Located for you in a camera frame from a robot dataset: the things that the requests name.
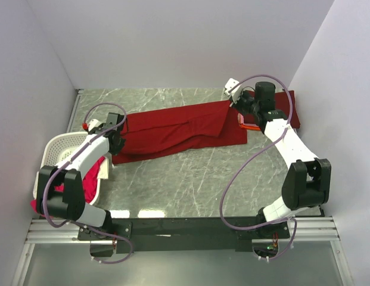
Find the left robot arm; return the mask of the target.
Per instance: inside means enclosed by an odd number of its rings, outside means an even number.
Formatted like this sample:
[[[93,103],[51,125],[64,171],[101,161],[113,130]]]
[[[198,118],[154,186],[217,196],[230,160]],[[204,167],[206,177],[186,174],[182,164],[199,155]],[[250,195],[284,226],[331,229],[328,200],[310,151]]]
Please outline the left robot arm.
[[[40,169],[35,199],[38,214],[91,226],[101,240],[112,235],[110,212],[86,202],[83,178],[101,157],[108,153],[117,155],[122,150],[125,121],[125,115],[109,113],[104,123],[92,128],[84,125],[87,136],[78,148],[63,161]]]

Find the red t-shirt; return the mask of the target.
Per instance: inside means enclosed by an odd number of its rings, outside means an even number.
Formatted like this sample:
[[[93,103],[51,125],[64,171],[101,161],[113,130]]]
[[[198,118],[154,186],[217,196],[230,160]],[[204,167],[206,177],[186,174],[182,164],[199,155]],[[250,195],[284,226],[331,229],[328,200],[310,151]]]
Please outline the red t-shirt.
[[[114,165],[151,160],[189,149],[247,143],[247,131],[238,124],[238,112],[228,101],[133,113],[129,130]]]

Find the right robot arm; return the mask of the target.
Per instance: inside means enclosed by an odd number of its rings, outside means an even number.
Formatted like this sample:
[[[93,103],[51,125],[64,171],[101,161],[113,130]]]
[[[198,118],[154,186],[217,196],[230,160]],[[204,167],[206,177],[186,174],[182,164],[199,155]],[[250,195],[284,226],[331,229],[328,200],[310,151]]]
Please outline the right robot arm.
[[[256,229],[263,238],[276,231],[276,224],[292,218],[296,213],[325,204],[329,199],[331,163],[319,158],[301,141],[291,126],[292,114],[275,107],[275,85],[257,82],[254,95],[242,83],[230,78],[224,87],[230,106],[240,114],[251,114],[255,124],[271,140],[288,167],[281,188],[281,196],[259,213],[254,226],[237,226],[237,231]]]

